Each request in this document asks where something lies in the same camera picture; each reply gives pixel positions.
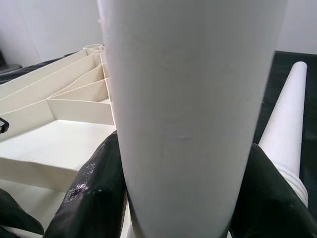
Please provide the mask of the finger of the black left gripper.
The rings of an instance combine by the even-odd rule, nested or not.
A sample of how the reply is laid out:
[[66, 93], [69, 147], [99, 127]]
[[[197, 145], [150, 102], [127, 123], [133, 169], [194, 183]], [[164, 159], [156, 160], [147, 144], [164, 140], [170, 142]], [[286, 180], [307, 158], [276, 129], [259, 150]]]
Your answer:
[[3, 189], [0, 189], [0, 224], [39, 235], [44, 234], [41, 223], [26, 213], [15, 199]]

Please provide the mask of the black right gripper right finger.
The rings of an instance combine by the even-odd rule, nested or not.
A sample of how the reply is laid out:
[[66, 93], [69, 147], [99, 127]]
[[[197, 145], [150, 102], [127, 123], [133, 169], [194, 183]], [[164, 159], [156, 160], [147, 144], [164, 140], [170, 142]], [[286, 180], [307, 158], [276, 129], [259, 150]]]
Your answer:
[[230, 224], [234, 238], [313, 238], [315, 219], [257, 144], [252, 144]]

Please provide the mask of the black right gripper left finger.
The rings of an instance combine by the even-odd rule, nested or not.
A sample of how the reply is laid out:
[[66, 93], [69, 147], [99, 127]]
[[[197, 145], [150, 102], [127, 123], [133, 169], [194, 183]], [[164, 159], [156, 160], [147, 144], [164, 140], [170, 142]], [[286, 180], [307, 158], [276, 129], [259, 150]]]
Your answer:
[[118, 238], [127, 202], [117, 133], [81, 167], [47, 228], [49, 238]]

